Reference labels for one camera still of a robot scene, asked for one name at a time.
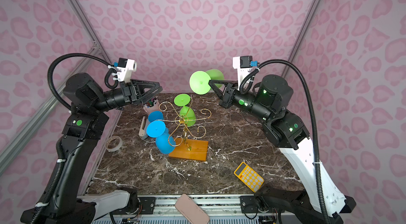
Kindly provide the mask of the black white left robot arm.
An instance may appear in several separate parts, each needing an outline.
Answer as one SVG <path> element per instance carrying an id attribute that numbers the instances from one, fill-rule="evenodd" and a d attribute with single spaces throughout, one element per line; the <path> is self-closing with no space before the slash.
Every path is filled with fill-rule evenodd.
<path id="1" fill-rule="evenodd" d="M 77 198 L 87 163 L 101 139 L 109 117 L 107 111 L 140 105 L 162 91 L 158 82 L 130 80 L 104 92 L 87 73 L 70 77 L 63 94 L 71 100 L 71 115 L 56 142 L 57 162 L 37 205 L 23 212 L 25 224 L 90 223 L 96 204 Z"/>

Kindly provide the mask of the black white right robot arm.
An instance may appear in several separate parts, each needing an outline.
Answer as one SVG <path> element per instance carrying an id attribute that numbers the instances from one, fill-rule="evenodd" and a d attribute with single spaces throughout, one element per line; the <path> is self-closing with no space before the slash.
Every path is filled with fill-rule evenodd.
<path id="1" fill-rule="evenodd" d="M 286 108 L 294 93 L 287 81 L 277 75 L 267 75 L 256 94 L 242 94 L 235 81 L 210 80 L 208 84 L 219 97 L 220 106 L 235 106 L 261 121 L 264 135 L 288 159 L 304 186 L 302 191 L 286 191 L 265 184 L 254 194 L 257 209 L 291 212 L 303 224 L 343 223 L 340 214 L 352 212 L 355 200 L 341 193 L 321 166 L 321 190 L 328 219 L 323 217 L 313 140 L 302 119 Z"/>

